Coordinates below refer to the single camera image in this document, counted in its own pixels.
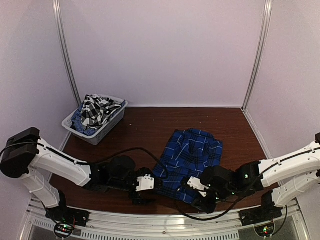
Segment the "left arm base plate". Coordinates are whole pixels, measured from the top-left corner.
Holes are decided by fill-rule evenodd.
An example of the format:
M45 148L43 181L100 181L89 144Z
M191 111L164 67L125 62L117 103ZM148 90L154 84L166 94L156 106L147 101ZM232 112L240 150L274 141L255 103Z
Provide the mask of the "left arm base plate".
M66 223L72 226L86 227L90 213L76 208L46 208L46 217L55 223Z

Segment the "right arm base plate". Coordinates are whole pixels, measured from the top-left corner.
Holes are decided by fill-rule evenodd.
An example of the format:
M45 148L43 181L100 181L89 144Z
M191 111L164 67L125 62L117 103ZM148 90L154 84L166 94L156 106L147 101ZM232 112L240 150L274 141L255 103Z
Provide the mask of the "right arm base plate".
M262 206L241 210L239 218L242 226L255 225L262 222L271 221L282 216L282 209L275 207L271 209L263 208Z

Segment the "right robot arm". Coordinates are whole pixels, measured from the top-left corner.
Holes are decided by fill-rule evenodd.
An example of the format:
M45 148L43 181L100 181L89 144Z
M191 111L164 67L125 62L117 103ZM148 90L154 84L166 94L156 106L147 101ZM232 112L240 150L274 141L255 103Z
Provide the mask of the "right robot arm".
M199 192L199 209L213 213L217 204L232 195L236 202L289 179L285 185L266 192L261 206L254 209L259 220L266 221L272 215L278 217L281 210L298 195L320 182L320 135L300 150L278 158L264 159L242 165L235 171L219 165L205 168L199 178L190 177L186 185Z

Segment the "blue plaid long sleeve shirt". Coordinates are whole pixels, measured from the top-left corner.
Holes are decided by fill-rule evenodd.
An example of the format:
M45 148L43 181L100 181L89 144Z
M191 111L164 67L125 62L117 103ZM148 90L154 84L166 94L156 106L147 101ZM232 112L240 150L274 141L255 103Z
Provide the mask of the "blue plaid long sleeve shirt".
M194 128L175 130L159 159L166 167L168 177L156 193L192 204L199 194L186 188L176 192L181 181L199 178L205 168L219 165L222 154L223 142L211 133Z

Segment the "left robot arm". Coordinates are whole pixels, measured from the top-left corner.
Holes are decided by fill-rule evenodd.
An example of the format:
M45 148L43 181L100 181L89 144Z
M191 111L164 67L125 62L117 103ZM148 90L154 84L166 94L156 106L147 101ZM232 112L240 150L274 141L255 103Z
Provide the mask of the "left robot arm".
M89 163L71 157L49 145L35 127L9 138L0 152L0 171L9 178L22 180L29 192L42 202L47 213L61 222L72 218L65 194L51 186L39 169L88 191L128 192L133 204L146 205L149 201L141 198L141 192L155 190L161 182L156 180L150 169L135 168L135 162L125 155L113 157L105 163Z

